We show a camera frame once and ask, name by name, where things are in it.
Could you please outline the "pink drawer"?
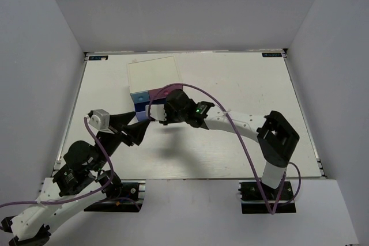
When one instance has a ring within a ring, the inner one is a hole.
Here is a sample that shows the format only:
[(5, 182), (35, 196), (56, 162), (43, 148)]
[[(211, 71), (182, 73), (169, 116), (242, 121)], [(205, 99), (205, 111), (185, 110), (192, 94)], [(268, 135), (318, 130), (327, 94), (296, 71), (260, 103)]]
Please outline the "pink drawer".
[(183, 89), (182, 85), (172, 85), (167, 88), (157, 88), (149, 90), (149, 99), (150, 100), (157, 100), (157, 99), (164, 99), (166, 98), (173, 90), (176, 89)]

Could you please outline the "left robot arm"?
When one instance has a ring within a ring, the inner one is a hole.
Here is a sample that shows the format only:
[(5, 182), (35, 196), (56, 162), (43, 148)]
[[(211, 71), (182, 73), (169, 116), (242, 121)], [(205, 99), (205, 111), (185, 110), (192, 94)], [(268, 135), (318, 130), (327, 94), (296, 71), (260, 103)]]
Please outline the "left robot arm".
[(139, 145), (150, 121), (132, 123), (135, 112), (110, 115), (103, 109), (84, 117), (94, 140), (72, 143), (64, 165), (43, 182), (39, 196), (26, 201), (19, 215), (6, 217), (1, 230), (12, 234), (9, 245), (45, 245), (68, 219), (84, 210), (139, 211), (143, 183), (123, 181), (114, 171), (111, 156), (121, 145)]

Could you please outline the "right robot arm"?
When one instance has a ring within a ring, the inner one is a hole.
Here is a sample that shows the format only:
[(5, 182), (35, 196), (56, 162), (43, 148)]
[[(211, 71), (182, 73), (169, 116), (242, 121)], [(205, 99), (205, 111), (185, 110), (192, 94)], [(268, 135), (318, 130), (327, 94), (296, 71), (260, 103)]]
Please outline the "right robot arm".
[(164, 124), (185, 122), (194, 128), (239, 133), (257, 142), (266, 161), (260, 191), (267, 199), (281, 192), (281, 180), (300, 136), (277, 111), (266, 116), (222, 111), (219, 104), (196, 103), (181, 89), (172, 91), (164, 104)]

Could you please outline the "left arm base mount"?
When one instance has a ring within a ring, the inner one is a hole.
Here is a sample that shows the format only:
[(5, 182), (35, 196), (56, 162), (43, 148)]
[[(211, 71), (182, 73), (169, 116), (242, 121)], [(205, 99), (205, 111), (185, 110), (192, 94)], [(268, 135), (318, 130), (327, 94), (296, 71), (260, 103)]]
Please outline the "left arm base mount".
[(138, 213), (144, 202), (145, 180), (121, 180), (115, 192), (88, 206), (84, 212)]

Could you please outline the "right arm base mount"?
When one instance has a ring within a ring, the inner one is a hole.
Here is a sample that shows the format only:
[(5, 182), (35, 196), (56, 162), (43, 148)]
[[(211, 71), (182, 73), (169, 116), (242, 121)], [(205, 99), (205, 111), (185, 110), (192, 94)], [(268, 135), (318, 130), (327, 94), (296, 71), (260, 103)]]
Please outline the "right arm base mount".
[[(270, 209), (273, 210), (278, 195), (278, 188), (271, 189), (262, 184)], [(265, 201), (255, 181), (240, 181), (239, 192), (241, 208), (243, 214), (268, 214)], [(293, 197), (293, 190), (290, 181), (286, 181), (280, 194), (276, 214), (296, 213), (296, 206)]]

